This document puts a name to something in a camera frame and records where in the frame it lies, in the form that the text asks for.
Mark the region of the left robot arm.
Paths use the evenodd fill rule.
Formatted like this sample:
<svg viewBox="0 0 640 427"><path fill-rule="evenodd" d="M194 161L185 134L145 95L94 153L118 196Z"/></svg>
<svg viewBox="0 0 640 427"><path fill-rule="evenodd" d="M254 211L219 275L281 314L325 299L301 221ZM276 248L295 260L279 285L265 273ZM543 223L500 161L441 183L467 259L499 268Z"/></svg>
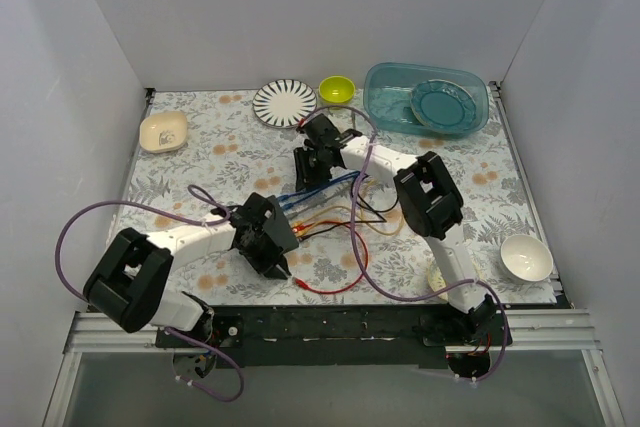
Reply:
<svg viewBox="0 0 640 427"><path fill-rule="evenodd" d="M169 230L121 230L83 295L127 333L147 325L172 328L188 345L200 347L214 335L214 309L193 294L169 290L170 274L213 253L235 250L259 275L287 280L286 254L298 246L277 199L253 193L240 206L216 205L203 219Z"/></svg>

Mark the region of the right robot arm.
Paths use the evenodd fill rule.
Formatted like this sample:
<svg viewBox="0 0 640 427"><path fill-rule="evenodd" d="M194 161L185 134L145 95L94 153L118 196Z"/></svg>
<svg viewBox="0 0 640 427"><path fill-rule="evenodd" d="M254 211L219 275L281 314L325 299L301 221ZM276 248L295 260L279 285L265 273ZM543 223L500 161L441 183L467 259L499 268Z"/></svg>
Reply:
<svg viewBox="0 0 640 427"><path fill-rule="evenodd" d="M354 129L341 132L323 114L302 120L297 131L306 136L304 146L294 150L296 174L304 186L316 186L331 176L332 168L341 167L359 173L353 203L366 176L395 189L405 223L426 241L445 283L432 295L445 293L454 310L432 328L435 334L469 345L488 338L499 301L477 275L464 242L464 201L441 157L377 146L373 136Z"/></svg>

